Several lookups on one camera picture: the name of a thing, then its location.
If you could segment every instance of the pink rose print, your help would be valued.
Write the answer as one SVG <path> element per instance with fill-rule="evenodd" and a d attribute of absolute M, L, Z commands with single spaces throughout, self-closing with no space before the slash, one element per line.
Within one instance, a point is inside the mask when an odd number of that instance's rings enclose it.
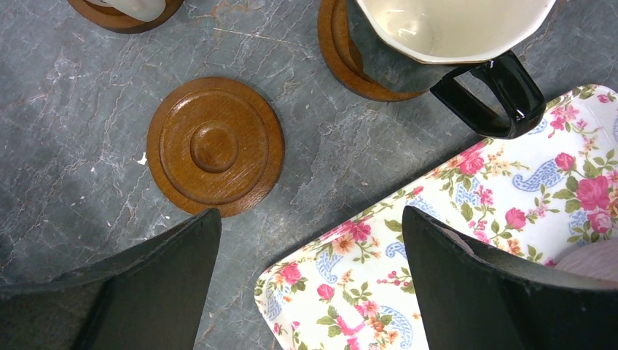
<path fill-rule="evenodd" d="M 423 192 L 423 186 L 418 186 L 412 191 L 412 196 L 420 195 L 421 192 Z"/>
<path fill-rule="evenodd" d="M 607 93 L 606 95 L 599 95 L 597 96 L 597 98 L 602 104 L 607 104 L 608 102 L 614 102 L 614 100 L 616 99 L 616 96 L 610 95 L 610 93 Z"/>
<path fill-rule="evenodd" d="M 607 193 L 608 183 L 604 176 L 597 176 L 595 179 L 583 179 L 579 182 L 576 195 L 582 203 L 584 210 L 607 208 L 609 204 L 609 194 Z"/>
<path fill-rule="evenodd" d="M 554 258 L 551 257 L 543 265 L 547 266 L 548 268 L 553 268 L 554 266 L 556 266 L 556 263 L 554 262 Z"/>
<path fill-rule="evenodd" d="M 474 235 L 477 237 L 479 241 L 489 244 L 489 238 L 487 238 L 487 235 L 484 232 L 475 231 Z"/>
<path fill-rule="evenodd" d="M 281 275 L 286 279 L 286 282 L 289 285 L 296 284 L 299 279 L 302 278 L 300 271 L 298 270 L 298 264 L 293 262 L 290 265 L 287 265 L 282 271 Z"/>
<path fill-rule="evenodd" d="M 575 158 L 567 155 L 566 153 L 560 153 L 558 156 L 556 156 L 555 161 L 558 168 L 564 171 L 569 171 L 573 169 L 573 166 L 575 165 Z"/>
<path fill-rule="evenodd" d="M 354 241 L 364 242 L 371 235 L 371 226 L 365 225 L 364 222 L 359 222 L 350 229 Z"/>
<path fill-rule="evenodd" d="M 349 232 L 350 229 L 354 226 L 354 224 L 352 223 L 352 221 L 348 220 L 346 222 L 344 222 L 343 224 L 333 228 L 332 230 L 330 230 L 327 234 L 322 235 L 322 237 L 320 237 L 320 241 L 326 241 L 327 239 L 335 236 L 335 238 L 339 237 L 340 235 Z"/>
<path fill-rule="evenodd" d="M 375 314 L 380 310 L 380 306 L 375 301 L 363 302 L 363 312 L 369 317 L 375 317 Z"/>
<path fill-rule="evenodd" d="M 481 153 L 481 149 L 484 146 L 485 146 L 485 142 L 483 141 L 477 142 L 474 146 L 463 151 L 461 153 L 461 157 L 463 157 L 464 160 L 468 160 L 470 158 L 476 158 L 479 156 L 479 154 Z"/>
<path fill-rule="evenodd" d="M 523 211 L 513 208 L 506 212 L 506 226 L 515 230 L 525 226 L 525 214 Z"/>
<path fill-rule="evenodd" d="M 483 167 L 483 159 L 481 157 L 470 158 L 459 164 L 459 171 L 463 175 L 474 175 Z"/>
<path fill-rule="evenodd" d="M 324 300 L 331 300 L 332 296 L 335 294 L 335 290 L 328 284 L 322 284 L 318 287 L 318 294 Z"/>
<path fill-rule="evenodd" d="M 358 338 L 349 338 L 348 345 L 350 346 L 350 350 L 361 350 L 361 346 L 359 344 Z"/>
<path fill-rule="evenodd" d="M 611 217 L 607 211 L 600 210 L 587 215 L 592 229 L 599 233 L 607 233 L 611 228 Z"/>

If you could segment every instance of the gray marble surface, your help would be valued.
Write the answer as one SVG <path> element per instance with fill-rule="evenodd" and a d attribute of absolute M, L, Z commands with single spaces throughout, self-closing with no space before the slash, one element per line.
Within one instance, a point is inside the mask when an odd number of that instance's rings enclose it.
<path fill-rule="evenodd" d="M 223 221 L 195 348 L 279 349 L 253 301 L 261 271 L 478 139 L 430 95 L 385 104 L 346 90 L 322 61 L 318 6 L 186 0 L 122 35 L 64 0 L 3 0 L 0 283 L 49 280 L 186 219 L 144 163 L 150 119 L 184 82 L 239 79 L 277 112 L 286 159 L 263 202 Z M 558 0 L 514 51 L 548 98 L 618 88 L 616 30 L 614 0 Z"/>

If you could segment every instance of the cup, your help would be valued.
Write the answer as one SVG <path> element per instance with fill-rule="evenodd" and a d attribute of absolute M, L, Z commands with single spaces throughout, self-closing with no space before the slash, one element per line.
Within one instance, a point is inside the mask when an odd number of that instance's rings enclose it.
<path fill-rule="evenodd" d="M 514 139 L 541 121 L 545 99 L 510 49 L 540 27 L 554 2 L 348 0 L 348 27 L 364 73 L 382 86 L 429 90 L 476 133 Z M 508 118 L 456 82 L 466 72 L 490 88 Z"/>
<path fill-rule="evenodd" d="M 102 7 L 113 7 L 137 20 L 150 22 L 165 9 L 165 0 L 86 0 Z"/>

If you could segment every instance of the brown coaster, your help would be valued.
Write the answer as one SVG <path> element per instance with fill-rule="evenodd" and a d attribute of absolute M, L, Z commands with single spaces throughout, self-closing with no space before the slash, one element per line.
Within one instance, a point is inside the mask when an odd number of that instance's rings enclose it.
<path fill-rule="evenodd" d="M 170 201 L 191 214 L 218 208 L 231 217 L 258 204 L 283 166 L 283 133 L 257 92 L 208 77 L 176 88 L 148 130 L 152 177 Z"/>
<path fill-rule="evenodd" d="M 388 90 L 363 72 L 363 58 L 348 32 L 346 0 L 322 0 L 318 13 L 318 39 L 322 56 L 333 75 L 352 92 L 370 100 L 405 101 L 419 93 Z"/>
<path fill-rule="evenodd" d="M 109 31 L 121 34 L 137 34 L 162 25 L 182 5 L 184 0 L 165 0 L 165 9 L 161 16 L 150 22 L 143 22 L 125 15 L 113 7 L 103 7 L 85 0 L 67 0 L 80 15 Z"/>

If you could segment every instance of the rectangular tray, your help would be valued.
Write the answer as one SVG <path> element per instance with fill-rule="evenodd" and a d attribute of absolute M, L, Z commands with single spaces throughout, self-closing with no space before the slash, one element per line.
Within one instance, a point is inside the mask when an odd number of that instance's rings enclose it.
<path fill-rule="evenodd" d="M 485 139 L 268 268 L 255 300 L 284 349 L 427 349 L 402 243 L 405 206 L 554 265 L 618 230 L 617 95 L 585 85 L 530 133 Z"/>

